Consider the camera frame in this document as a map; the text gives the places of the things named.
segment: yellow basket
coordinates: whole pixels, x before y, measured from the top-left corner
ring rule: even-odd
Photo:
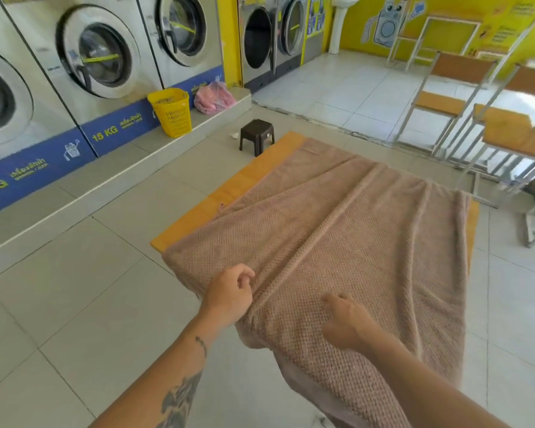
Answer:
[[[178,138],[192,130],[188,93],[179,88],[167,88],[147,96],[168,136]]]

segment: textured towel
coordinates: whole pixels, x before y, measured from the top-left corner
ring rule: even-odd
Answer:
[[[198,295],[222,268],[248,264],[256,278],[253,303],[237,323],[243,342],[268,347],[280,367],[292,366],[295,380],[308,379],[312,384],[294,387],[282,367],[288,384],[336,424],[407,427],[371,363],[324,341],[321,328],[329,316],[321,296],[349,293],[457,385],[469,201],[462,191],[308,139],[163,258]],[[322,408],[323,401],[330,404]]]

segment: washing machine cartoon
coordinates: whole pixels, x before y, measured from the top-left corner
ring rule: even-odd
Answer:
[[[395,0],[385,0],[385,5],[376,16],[372,16],[364,25],[361,36],[361,43],[367,43],[370,39],[373,25],[377,25],[372,41],[377,45],[386,48],[392,47],[396,31],[401,28],[405,20],[406,3],[408,0],[401,0],[396,4]]]

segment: wooden chair seat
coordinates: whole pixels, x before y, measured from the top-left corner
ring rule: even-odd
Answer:
[[[440,114],[457,117],[464,109],[465,101],[436,93],[421,91],[416,101],[417,108],[427,109],[428,111],[438,112]]]
[[[491,147],[535,159],[535,129],[531,125],[489,120],[485,123],[482,141]]]
[[[475,104],[473,106],[473,115],[478,118],[478,115],[482,112],[485,105]],[[531,128],[531,119],[527,114],[522,114],[520,112],[509,111],[507,109],[501,109],[496,107],[489,107],[485,114],[480,119],[481,124],[485,124],[488,120],[493,122],[502,122],[502,123],[519,123],[525,125],[528,128]]]

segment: brown stool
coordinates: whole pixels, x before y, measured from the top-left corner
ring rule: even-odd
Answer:
[[[240,130],[240,151],[244,139],[254,143],[254,156],[259,156],[264,151],[264,141],[271,136],[271,143],[275,144],[273,125],[260,119],[252,120]]]

